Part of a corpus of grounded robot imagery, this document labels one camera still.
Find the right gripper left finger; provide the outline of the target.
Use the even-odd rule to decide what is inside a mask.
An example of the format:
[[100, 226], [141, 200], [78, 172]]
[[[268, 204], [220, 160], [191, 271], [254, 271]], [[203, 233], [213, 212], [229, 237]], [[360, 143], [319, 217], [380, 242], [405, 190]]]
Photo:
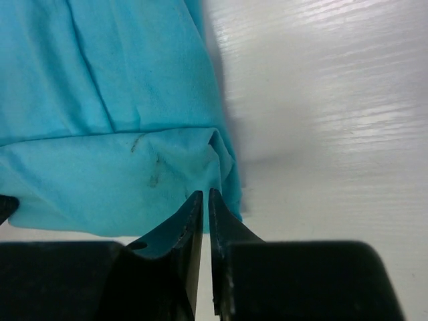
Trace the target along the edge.
[[193, 320], [203, 194], [128, 245], [1, 244], [2, 320]]

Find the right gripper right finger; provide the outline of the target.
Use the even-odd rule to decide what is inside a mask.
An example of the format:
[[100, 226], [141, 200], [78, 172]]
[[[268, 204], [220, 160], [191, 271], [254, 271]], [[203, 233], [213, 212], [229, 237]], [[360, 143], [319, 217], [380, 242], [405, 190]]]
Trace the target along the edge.
[[361, 241], [264, 241], [209, 192], [213, 306], [221, 320], [403, 320], [378, 253]]

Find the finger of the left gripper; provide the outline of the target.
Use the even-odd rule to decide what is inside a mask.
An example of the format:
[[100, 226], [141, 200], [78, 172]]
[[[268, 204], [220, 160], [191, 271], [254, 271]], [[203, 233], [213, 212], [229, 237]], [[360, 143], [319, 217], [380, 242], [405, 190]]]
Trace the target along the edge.
[[0, 195], [0, 224], [3, 224], [19, 208], [19, 199]]

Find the turquoise t shirt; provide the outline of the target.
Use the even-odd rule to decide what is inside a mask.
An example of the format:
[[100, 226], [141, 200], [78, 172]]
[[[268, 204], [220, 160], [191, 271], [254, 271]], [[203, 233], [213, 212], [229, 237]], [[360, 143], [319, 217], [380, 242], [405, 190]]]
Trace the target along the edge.
[[1, 194], [12, 226], [142, 235], [241, 186], [200, 1], [2, 1]]

